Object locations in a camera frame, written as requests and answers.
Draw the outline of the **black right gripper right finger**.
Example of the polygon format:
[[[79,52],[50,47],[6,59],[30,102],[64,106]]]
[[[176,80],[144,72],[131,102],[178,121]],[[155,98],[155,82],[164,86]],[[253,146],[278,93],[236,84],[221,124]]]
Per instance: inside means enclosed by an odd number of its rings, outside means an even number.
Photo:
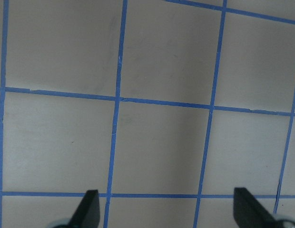
[[[239,228],[283,227],[246,188],[234,188],[233,217]]]

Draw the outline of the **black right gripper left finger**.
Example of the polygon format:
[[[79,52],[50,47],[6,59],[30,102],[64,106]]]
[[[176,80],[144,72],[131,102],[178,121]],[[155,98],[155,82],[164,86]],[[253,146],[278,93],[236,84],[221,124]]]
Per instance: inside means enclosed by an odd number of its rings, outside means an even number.
[[[98,190],[88,190],[67,224],[68,228],[97,228],[100,223]]]

